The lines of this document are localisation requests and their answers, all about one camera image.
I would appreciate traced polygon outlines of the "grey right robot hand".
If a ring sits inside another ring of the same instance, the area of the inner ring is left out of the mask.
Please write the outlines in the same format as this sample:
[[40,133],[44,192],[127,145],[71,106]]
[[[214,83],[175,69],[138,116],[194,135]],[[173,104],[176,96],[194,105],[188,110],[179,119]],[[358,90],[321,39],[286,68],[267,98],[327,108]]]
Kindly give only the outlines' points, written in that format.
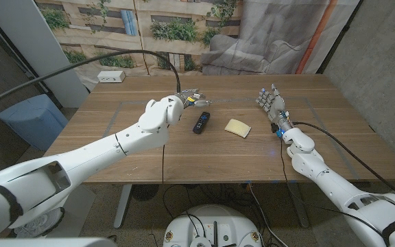
[[262,89],[256,99],[256,103],[267,113],[268,118],[281,130],[287,131],[293,128],[289,119],[289,112],[286,110],[285,101],[280,96],[275,84],[272,84],[270,91]]

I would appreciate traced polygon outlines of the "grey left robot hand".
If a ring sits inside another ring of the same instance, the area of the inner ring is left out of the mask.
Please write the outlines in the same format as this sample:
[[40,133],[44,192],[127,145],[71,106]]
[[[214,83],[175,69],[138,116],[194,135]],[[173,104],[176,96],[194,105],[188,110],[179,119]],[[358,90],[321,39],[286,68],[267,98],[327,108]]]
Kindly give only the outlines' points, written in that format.
[[175,96],[180,98],[184,108],[190,106],[204,107],[210,106],[212,104],[212,101],[207,100],[206,96],[200,93],[199,89],[187,89],[184,91],[180,91],[179,93],[176,93]]

